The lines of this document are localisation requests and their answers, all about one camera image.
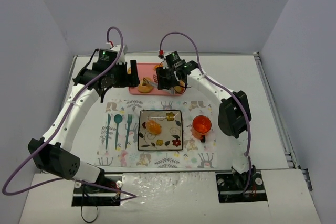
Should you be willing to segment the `sugared ring donut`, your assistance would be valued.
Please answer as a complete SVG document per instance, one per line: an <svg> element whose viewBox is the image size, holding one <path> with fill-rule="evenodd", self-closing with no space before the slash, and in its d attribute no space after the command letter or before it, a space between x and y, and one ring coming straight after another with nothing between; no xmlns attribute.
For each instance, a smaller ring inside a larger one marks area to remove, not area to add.
<svg viewBox="0 0 336 224"><path fill-rule="evenodd" d="M138 91L140 93L150 93L154 89L154 86L150 84L151 81L152 79L149 77L142 78L138 85Z"/></svg>

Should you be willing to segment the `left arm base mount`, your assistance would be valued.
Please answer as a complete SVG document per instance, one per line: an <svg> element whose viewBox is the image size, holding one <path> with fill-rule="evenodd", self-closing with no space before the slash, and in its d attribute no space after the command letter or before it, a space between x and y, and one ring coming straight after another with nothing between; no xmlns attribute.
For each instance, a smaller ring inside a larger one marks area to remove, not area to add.
<svg viewBox="0 0 336 224"><path fill-rule="evenodd" d="M106 179L107 182L103 184L105 187L121 189L123 184L121 174L107 174ZM120 193L75 182L72 193L72 207L110 207L119 206L120 203Z"/></svg>

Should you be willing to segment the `sesame bread roll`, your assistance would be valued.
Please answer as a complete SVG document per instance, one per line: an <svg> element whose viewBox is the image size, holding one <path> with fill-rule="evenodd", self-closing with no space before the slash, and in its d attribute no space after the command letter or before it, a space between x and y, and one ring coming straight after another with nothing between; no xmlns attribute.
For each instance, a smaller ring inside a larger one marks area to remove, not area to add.
<svg viewBox="0 0 336 224"><path fill-rule="evenodd" d="M154 120L148 120L145 123L147 131L153 135L159 135L162 131L161 125Z"/></svg>

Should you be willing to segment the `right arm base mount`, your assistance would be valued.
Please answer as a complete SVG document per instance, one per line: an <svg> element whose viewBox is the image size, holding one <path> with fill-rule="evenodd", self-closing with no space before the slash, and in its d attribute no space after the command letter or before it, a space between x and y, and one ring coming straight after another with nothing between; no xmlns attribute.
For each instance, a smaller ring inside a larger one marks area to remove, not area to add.
<svg viewBox="0 0 336 224"><path fill-rule="evenodd" d="M268 201L261 172L256 170L254 165L250 179L248 179L248 172L241 175L232 171L217 173L216 182L219 203Z"/></svg>

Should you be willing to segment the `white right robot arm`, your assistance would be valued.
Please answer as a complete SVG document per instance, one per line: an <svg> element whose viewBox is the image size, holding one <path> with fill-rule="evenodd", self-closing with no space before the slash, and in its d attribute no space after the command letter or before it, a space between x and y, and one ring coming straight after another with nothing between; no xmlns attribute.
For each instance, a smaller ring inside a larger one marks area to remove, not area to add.
<svg viewBox="0 0 336 224"><path fill-rule="evenodd" d="M156 68L157 87L168 90L182 81L205 95L219 109L220 130L234 138L232 169L239 174L250 171L251 112L246 93L219 84L203 70L199 58L197 62L187 62L177 51L165 55L163 50L159 51L159 58L163 66Z"/></svg>

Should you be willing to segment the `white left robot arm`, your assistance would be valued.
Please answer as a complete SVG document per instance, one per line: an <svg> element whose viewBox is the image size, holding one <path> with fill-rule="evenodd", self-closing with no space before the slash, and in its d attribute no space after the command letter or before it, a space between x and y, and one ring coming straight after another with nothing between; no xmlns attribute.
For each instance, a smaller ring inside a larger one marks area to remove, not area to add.
<svg viewBox="0 0 336 224"><path fill-rule="evenodd" d="M136 87L140 81L136 60L131 60L131 73L125 54L126 45L97 49L98 60L89 61L73 79L68 100L49 130L38 140L31 139L28 150L40 170L67 180L102 184L103 169L82 161L71 152L75 136L91 107L102 102L111 88Z"/></svg>

